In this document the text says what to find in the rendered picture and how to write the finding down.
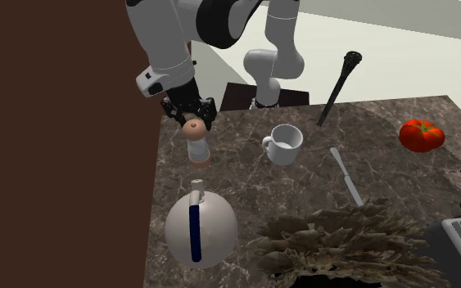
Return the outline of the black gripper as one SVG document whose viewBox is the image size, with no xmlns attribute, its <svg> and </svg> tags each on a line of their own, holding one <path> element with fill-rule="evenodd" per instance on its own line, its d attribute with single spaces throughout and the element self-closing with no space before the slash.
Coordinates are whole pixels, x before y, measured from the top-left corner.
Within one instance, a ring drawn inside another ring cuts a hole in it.
<svg viewBox="0 0 461 288">
<path fill-rule="evenodd" d="M 168 89 L 166 93 L 169 99 L 162 99 L 161 105 L 169 118 L 175 119 L 182 127 L 186 123 L 183 112 L 193 113 L 204 122 L 207 131 L 211 130 L 212 122 L 217 116 L 215 101 L 212 97 L 201 98 L 195 78 Z"/>
</svg>

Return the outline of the white salt shaker wooden cap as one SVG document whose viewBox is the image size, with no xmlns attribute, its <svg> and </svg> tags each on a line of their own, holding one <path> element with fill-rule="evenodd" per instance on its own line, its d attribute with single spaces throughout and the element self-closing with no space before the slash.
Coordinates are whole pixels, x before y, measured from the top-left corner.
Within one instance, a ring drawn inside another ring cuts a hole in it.
<svg viewBox="0 0 461 288">
<path fill-rule="evenodd" d="M 190 119 L 183 126 L 183 136 L 188 144 L 188 158 L 196 168 L 210 165 L 210 150 L 206 142 L 207 129 L 200 119 Z"/>
</svg>

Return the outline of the dark robot stand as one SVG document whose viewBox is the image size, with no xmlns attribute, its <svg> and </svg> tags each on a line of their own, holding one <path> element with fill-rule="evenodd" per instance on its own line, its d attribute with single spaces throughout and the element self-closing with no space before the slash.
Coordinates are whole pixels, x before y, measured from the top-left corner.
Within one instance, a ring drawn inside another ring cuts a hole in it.
<svg viewBox="0 0 461 288">
<path fill-rule="evenodd" d="M 248 110 L 255 93 L 256 86 L 228 83 L 219 110 Z M 310 95 L 308 92 L 282 89 L 279 94 L 278 103 L 280 107 L 308 106 L 310 104 Z"/>
</svg>

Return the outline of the white mug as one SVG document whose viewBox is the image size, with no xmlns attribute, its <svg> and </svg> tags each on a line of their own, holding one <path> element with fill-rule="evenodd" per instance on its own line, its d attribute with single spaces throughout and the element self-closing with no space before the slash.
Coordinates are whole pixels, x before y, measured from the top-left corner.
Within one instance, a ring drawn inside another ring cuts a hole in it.
<svg viewBox="0 0 461 288">
<path fill-rule="evenodd" d="M 274 164 L 286 166 L 295 161 L 303 140 L 298 127 L 280 124 L 272 129 L 269 136 L 263 138 L 262 148 Z"/>
</svg>

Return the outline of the dark brown cabinet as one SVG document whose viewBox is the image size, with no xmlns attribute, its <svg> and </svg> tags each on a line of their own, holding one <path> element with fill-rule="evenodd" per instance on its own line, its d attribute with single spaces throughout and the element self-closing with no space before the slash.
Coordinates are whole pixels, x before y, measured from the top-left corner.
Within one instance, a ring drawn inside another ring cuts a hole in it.
<svg viewBox="0 0 461 288">
<path fill-rule="evenodd" d="M 146 63 L 125 0 L 0 0 L 0 288 L 142 288 Z"/>
</svg>

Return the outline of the silver table knife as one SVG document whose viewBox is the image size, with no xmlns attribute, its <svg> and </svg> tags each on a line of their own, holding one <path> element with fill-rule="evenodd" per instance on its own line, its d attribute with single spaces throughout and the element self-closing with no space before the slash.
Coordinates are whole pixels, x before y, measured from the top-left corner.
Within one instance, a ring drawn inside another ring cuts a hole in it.
<svg viewBox="0 0 461 288">
<path fill-rule="evenodd" d="M 347 171 L 347 169 L 346 169 L 346 167 L 345 167 L 345 165 L 344 165 L 344 163 L 342 161 L 342 158 L 341 158 L 341 155 L 340 155 L 338 149 L 336 147 L 331 147 L 330 152 L 331 152 L 332 156 L 335 158 L 335 160 L 337 161 L 338 165 L 341 168 L 341 171 L 344 174 L 344 181 L 345 181 L 346 186 L 349 189 L 349 192 L 351 193 L 355 203 L 358 206 L 363 206 L 364 202 L 363 202 L 360 194 L 358 193 L 354 183 L 352 182 L 352 179 L 350 178 L 350 175 L 348 174 L 348 171 Z"/>
</svg>

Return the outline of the dry brown leafy plant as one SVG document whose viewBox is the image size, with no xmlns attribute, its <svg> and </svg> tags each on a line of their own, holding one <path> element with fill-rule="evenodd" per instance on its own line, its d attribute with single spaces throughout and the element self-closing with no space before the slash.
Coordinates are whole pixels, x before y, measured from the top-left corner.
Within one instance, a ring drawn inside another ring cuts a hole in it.
<svg viewBox="0 0 461 288">
<path fill-rule="evenodd" d="M 391 209 L 386 197 L 361 206 L 320 209 L 303 218 L 281 214 L 259 228 L 258 269 L 274 288 L 322 276 L 384 288 L 452 288 L 434 259 L 414 252 L 428 246 L 425 227 Z"/>
</svg>

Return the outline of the red tomato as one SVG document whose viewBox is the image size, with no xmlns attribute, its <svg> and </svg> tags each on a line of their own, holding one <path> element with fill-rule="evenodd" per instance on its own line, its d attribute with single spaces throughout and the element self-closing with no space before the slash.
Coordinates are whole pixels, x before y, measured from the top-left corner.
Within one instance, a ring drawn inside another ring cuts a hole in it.
<svg viewBox="0 0 461 288">
<path fill-rule="evenodd" d="M 427 120 L 411 119 L 401 127 L 399 141 L 410 151 L 425 153 L 442 146 L 445 134 Z"/>
</svg>

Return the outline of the grey toaster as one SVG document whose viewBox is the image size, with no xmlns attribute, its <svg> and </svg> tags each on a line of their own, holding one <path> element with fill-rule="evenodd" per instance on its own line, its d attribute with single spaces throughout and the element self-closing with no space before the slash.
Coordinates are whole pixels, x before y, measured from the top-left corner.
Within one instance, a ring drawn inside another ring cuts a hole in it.
<svg viewBox="0 0 461 288">
<path fill-rule="evenodd" d="M 423 239 L 428 247 L 415 254 L 434 259 L 430 267 L 443 272 L 452 288 L 461 288 L 461 215 L 428 224 Z"/>
</svg>

